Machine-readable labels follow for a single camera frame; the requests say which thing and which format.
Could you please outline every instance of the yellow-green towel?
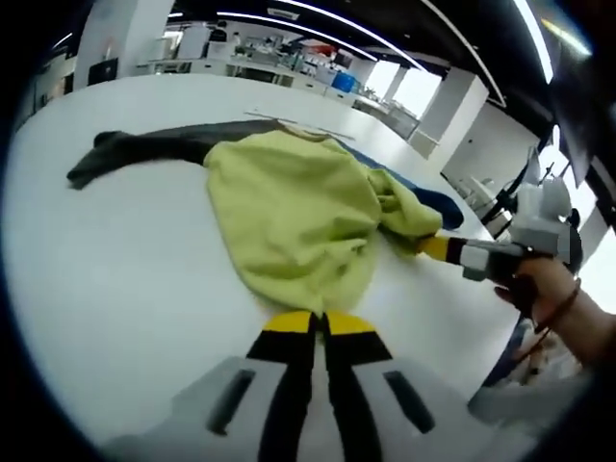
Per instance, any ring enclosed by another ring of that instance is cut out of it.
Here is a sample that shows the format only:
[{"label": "yellow-green towel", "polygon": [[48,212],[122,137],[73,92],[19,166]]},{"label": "yellow-green towel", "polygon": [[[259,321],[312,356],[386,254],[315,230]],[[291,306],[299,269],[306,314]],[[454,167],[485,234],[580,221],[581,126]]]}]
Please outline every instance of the yellow-green towel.
[{"label": "yellow-green towel", "polygon": [[352,308],[372,277],[379,225],[402,254],[441,228],[438,212],[331,139],[253,135],[219,143],[204,165],[241,279],[290,308]]}]

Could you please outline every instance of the red bracelet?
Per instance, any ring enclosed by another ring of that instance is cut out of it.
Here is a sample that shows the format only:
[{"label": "red bracelet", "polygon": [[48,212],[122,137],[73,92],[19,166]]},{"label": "red bracelet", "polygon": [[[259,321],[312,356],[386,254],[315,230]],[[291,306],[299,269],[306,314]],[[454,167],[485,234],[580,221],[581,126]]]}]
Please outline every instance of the red bracelet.
[{"label": "red bracelet", "polygon": [[576,288],[565,299],[565,301],[563,301],[556,307],[556,309],[554,310],[554,312],[549,318],[537,324],[537,326],[535,327],[535,334],[542,332],[546,327],[550,327],[556,321],[560,320],[563,316],[567,314],[567,312],[571,309],[571,307],[574,306],[574,302],[576,301],[576,298],[578,298],[580,286],[581,286],[581,279],[578,279],[576,281]]}]

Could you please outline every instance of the white table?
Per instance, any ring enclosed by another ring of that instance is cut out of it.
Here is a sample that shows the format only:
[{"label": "white table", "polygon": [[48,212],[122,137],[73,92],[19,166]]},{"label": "white table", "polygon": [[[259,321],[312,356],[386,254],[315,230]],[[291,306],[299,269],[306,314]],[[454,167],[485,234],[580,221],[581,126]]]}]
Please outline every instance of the white table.
[{"label": "white table", "polygon": [[[460,234],[488,239],[424,159],[375,118],[306,91],[208,75],[127,78],[53,101],[17,133],[4,203],[5,266],[26,345],[68,416],[100,443],[141,432],[171,398],[228,355],[244,355],[270,313],[229,261],[207,170],[183,162],[126,167],[83,191],[66,173],[96,134],[139,134],[258,112],[344,134],[420,186],[449,194]],[[470,398],[517,318],[490,283],[383,244],[355,315],[395,355],[425,363]]]}]

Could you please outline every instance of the human hand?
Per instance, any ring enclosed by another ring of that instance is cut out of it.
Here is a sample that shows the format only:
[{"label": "human hand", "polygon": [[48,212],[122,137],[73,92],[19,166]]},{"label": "human hand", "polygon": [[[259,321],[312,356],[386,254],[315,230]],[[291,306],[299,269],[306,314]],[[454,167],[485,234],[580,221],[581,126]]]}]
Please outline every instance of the human hand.
[{"label": "human hand", "polygon": [[[536,322],[549,318],[562,302],[576,289],[576,280],[565,266],[557,260],[537,258],[524,260],[516,276],[530,276],[537,287],[538,297],[532,307]],[[503,300],[512,303],[513,297],[504,287],[495,292]]]}]

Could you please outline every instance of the blue cloth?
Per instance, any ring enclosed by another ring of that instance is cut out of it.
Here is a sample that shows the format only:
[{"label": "blue cloth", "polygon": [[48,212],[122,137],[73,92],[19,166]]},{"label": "blue cloth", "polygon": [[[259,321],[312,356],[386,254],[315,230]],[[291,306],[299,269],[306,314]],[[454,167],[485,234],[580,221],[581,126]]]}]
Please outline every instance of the blue cloth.
[{"label": "blue cloth", "polygon": [[402,185],[412,191],[415,196],[422,202],[423,205],[436,210],[443,217],[443,227],[445,229],[456,229],[464,222],[464,215],[460,208],[456,205],[451,197],[441,192],[425,190],[420,188],[412,181],[407,180],[393,170],[383,166],[379,162],[371,159],[370,157],[362,154],[356,149],[347,146],[340,140],[336,140],[340,146],[350,152],[355,159],[361,162],[363,165],[370,168],[383,168],[387,172],[396,178]]}]

